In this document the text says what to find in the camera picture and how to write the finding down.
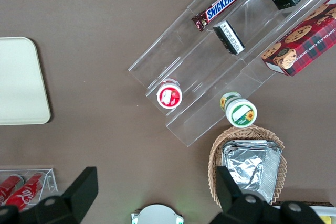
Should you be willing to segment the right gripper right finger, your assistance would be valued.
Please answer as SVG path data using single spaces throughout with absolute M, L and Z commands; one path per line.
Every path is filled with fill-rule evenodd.
M 266 203 L 256 195 L 242 193 L 224 166 L 216 167 L 216 192 L 222 212 L 215 223 L 273 223 L 266 215 Z

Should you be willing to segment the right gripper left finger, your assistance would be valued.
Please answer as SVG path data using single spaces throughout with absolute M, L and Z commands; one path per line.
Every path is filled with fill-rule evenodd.
M 19 214 L 19 223 L 81 223 L 98 195 L 95 166 L 86 167 L 61 196 L 50 196 Z

